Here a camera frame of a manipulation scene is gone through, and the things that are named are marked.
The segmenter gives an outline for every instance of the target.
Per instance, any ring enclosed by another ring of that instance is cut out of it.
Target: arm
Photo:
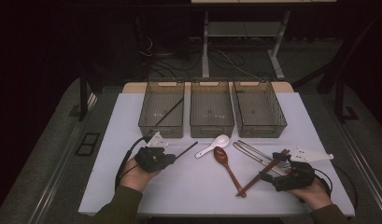
[[[136,223],[138,205],[142,199],[142,191],[147,186],[151,178],[159,172],[148,173],[136,166],[135,159],[130,159],[124,172],[128,173],[120,180],[115,195],[111,203],[105,205],[92,218],[92,223],[110,223],[110,224],[133,224]]]
[[[344,224],[349,223],[338,206],[333,204],[325,192],[323,185],[315,179],[310,187],[305,189],[292,189],[289,193],[304,200],[313,210],[311,216],[317,224]]]

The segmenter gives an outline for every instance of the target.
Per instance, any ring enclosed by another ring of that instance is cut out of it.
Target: sleeve
[[[311,213],[316,224],[345,224],[349,223],[336,204],[322,207]]]
[[[134,224],[142,193],[135,189],[119,186],[111,201],[92,218],[92,224]]]

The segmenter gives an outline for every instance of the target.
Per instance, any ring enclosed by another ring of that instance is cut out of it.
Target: hand
[[[143,171],[137,165],[135,159],[131,158],[127,161],[126,165],[124,166],[123,172],[128,173],[121,178],[119,185],[142,192],[147,186],[150,179],[158,175],[160,171],[152,173]]]
[[[332,204],[330,197],[325,191],[323,185],[316,178],[311,186],[304,189],[288,190],[288,193],[295,195],[297,198],[304,200],[312,210],[325,207]]]

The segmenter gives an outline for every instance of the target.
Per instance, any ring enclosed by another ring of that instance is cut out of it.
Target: metal rod
[[[174,106],[171,108],[156,124],[155,126],[158,126],[177,106],[181,104],[181,102],[184,101],[184,98],[182,97]]]
[[[190,147],[188,147],[187,149],[185,149],[183,152],[181,152],[181,154],[179,154],[178,156],[176,156],[176,160],[177,160],[180,156],[184,155],[184,154],[185,154],[187,151],[189,151],[191,148],[193,148],[194,146],[196,146],[196,144],[198,144],[197,141],[194,142]]]
[[[289,154],[289,150],[284,149],[281,154],[287,156]],[[276,166],[278,164],[279,160],[272,160],[269,165],[267,165],[261,173],[267,173],[272,169],[272,167]],[[258,173],[236,196],[240,196],[243,193],[245,193],[248,189],[250,189],[254,184],[256,184],[261,179],[261,175]]]
[[[251,159],[259,162],[260,164],[264,165],[264,166],[267,166],[269,164],[269,162],[267,161],[263,161],[261,158],[253,155],[251,152],[247,151],[245,148],[241,147],[238,143],[233,143],[233,146],[235,148],[237,148],[239,151],[243,152],[244,154],[246,154],[247,156],[249,156]],[[286,175],[286,172],[284,170],[282,170],[281,168],[279,168],[278,166],[274,166],[272,168],[272,171],[274,171],[276,174],[278,175]]]
[[[268,159],[269,161],[272,161],[272,160],[273,160],[272,158],[270,158],[269,156],[267,156],[267,155],[264,154],[263,152],[259,151],[257,148],[252,147],[252,146],[250,146],[249,144],[247,144],[247,143],[245,143],[245,142],[243,142],[243,141],[241,141],[241,140],[238,140],[237,142],[238,142],[238,144],[239,144],[240,146],[242,146],[242,147],[246,147],[246,148],[248,148],[249,150],[252,150],[252,151],[254,151],[254,152],[260,154],[261,156],[263,156],[264,158]]]

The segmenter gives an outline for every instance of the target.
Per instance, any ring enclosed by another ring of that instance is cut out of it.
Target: plastic spoon
[[[194,157],[196,157],[196,159],[199,159],[201,158],[203,155],[205,155],[207,152],[213,150],[215,147],[226,147],[228,146],[229,144],[229,137],[226,136],[225,134],[222,134],[220,136],[218,136],[213,143],[211,143],[211,145],[203,150],[201,150],[200,152],[196,153],[194,155]]]
[[[214,157],[217,162],[222,164],[229,172],[229,175],[231,176],[231,179],[236,186],[237,190],[240,192],[243,188],[241,187],[240,183],[237,181],[236,177],[234,176],[231,168],[229,168],[229,163],[228,163],[228,155],[226,154],[225,150],[223,150],[221,147],[215,147],[214,148]],[[241,195],[242,198],[246,198],[247,195],[246,193],[243,193]]]

